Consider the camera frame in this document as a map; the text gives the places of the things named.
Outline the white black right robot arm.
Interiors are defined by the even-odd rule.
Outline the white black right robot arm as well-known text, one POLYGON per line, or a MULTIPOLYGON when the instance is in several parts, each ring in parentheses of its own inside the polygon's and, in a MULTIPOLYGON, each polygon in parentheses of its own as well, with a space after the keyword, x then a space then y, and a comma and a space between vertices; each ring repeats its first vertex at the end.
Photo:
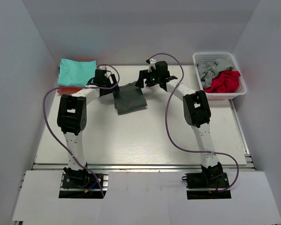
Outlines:
POLYGON ((211 111, 205 92, 190 89, 177 77, 171 76, 165 61, 149 59, 147 63, 148 69, 139 72, 135 86, 142 89, 159 85, 182 101, 185 121, 191 126, 199 147, 202 181, 206 186, 213 187, 218 183, 223 168, 214 151, 209 125, 211 111))

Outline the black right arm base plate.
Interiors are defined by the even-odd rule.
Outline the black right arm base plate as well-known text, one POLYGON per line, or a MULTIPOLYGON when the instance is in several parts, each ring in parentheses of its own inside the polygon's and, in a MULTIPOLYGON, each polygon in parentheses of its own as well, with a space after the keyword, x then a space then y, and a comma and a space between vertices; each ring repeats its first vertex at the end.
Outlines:
POLYGON ((181 180, 186 183, 188 200, 231 198, 228 176, 220 163, 208 168, 202 166, 201 172, 186 173, 181 180))

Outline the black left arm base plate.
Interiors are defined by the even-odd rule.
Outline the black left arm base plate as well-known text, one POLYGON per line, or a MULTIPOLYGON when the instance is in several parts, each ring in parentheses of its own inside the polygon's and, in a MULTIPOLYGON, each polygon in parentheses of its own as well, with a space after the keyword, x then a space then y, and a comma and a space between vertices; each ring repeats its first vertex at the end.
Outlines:
POLYGON ((95 177, 89 173, 84 180, 62 175, 59 199, 103 199, 101 189, 95 177))

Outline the dark grey t-shirt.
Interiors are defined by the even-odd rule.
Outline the dark grey t-shirt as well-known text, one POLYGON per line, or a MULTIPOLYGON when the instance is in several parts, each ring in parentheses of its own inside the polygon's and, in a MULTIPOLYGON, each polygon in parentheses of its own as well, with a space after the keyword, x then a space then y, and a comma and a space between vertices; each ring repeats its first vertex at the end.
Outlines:
POLYGON ((142 110, 147 106, 141 88, 135 84, 136 82, 126 84, 113 92, 114 105, 118 115, 142 110))

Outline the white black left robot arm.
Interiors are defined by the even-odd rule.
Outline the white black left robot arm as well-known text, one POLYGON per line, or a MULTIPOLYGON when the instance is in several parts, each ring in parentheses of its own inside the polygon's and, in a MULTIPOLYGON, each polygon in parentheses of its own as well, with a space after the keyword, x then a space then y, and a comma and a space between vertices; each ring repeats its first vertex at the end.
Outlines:
POLYGON ((57 125, 65 137, 68 152, 68 166, 65 172, 75 171, 74 182, 79 187, 89 183, 84 156, 82 132, 87 124, 87 105, 93 100, 119 90, 116 76, 106 69, 97 69, 95 77, 87 87, 73 94, 60 97, 57 125))

